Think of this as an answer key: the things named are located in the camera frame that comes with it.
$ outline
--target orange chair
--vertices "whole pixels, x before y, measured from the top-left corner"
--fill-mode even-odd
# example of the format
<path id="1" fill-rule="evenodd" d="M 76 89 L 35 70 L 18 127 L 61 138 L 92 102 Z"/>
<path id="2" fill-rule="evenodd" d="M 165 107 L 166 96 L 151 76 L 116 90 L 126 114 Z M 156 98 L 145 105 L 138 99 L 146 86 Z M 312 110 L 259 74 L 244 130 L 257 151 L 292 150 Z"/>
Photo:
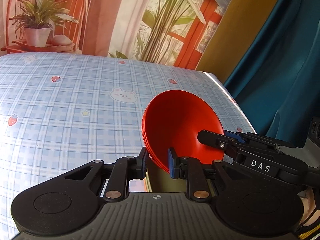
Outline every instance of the orange chair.
<path id="1" fill-rule="evenodd" d="M 7 5 L 6 14 L 6 46 L 1 48 L 1 50 L 6 50 L 7 53 L 19 53 L 19 52 L 39 52 L 39 51 L 52 51 L 52 52 L 66 52 L 66 53 L 77 53 L 81 54 L 81 49 L 79 47 L 80 39 L 83 36 L 84 28 L 87 20 L 88 12 L 88 0 L 65 0 L 63 7 L 70 10 L 69 15 L 76 18 L 79 23 L 69 23 L 65 22 L 65 28 L 56 26 L 54 30 L 54 35 L 64 34 L 72 42 L 72 46 L 53 46 L 47 44 L 44 48 L 31 47 L 26 45 L 24 39 L 23 29 L 16 30 L 17 24 L 13 24 L 14 21 L 9 20 L 9 18 L 14 17 L 22 13 L 20 9 L 21 2 L 17 0 L 9 0 Z"/>

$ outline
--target plaid tablecloth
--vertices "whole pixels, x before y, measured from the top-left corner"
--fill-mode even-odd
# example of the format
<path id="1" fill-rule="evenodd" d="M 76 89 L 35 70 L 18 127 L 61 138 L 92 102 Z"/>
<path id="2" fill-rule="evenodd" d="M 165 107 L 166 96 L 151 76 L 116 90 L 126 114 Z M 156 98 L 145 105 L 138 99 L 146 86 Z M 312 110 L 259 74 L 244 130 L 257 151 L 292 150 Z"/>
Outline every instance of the plaid tablecloth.
<path id="1" fill-rule="evenodd" d="M 186 90 L 226 130 L 254 132 L 217 78 L 151 63 L 63 53 L 0 58 L 0 239 L 18 233 L 10 206 L 21 191 L 94 159 L 138 155 L 150 100 Z"/>

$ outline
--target metal pin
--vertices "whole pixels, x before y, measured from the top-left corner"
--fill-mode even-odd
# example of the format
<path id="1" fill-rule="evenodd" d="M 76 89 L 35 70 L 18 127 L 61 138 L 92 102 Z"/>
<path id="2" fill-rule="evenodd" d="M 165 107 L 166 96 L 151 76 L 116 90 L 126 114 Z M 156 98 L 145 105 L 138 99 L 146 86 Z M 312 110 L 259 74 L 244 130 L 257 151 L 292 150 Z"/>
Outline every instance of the metal pin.
<path id="1" fill-rule="evenodd" d="M 120 198 L 121 197 L 121 193 L 119 191 L 116 190 L 110 190 L 106 193 L 106 197 L 110 198 L 110 199 L 115 199 L 115 198 Z"/>
<path id="2" fill-rule="evenodd" d="M 209 197 L 209 193 L 204 190 L 198 190 L 195 193 L 193 193 L 194 197 L 196 198 L 207 198 Z"/>

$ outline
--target stacked red bowls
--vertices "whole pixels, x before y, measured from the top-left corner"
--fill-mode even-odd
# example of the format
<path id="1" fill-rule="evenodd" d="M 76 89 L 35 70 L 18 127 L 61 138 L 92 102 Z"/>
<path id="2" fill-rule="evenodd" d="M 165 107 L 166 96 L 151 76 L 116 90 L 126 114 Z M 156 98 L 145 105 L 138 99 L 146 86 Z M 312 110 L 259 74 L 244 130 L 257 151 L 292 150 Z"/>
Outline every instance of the stacked red bowls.
<path id="1" fill-rule="evenodd" d="M 201 98 L 183 90 L 168 90 L 154 97 L 143 114 L 142 137 L 153 162 L 166 172 L 168 149 L 179 157 L 197 158 L 211 164 L 222 159 L 223 150 L 199 143 L 198 132 L 223 134 L 223 127 L 212 108 Z"/>

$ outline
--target potted plant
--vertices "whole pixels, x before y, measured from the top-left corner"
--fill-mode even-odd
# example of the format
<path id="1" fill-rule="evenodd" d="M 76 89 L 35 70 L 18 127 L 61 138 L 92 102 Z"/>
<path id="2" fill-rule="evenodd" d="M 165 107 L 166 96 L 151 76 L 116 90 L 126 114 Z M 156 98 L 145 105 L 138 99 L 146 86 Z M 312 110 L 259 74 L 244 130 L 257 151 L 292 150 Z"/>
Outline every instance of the potted plant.
<path id="1" fill-rule="evenodd" d="M 9 20 L 18 24 L 16 31 L 23 28 L 27 44 L 36 47 L 45 47 L 49 34 L 55 25 L 65 27 L 64 22 L 79 23 L 77 19 L 70 16 L 68 9 L 61 8 L 64 2 L 57 0 L 29 0 L 22 1 L 20 6 L 23 13 Z"/>

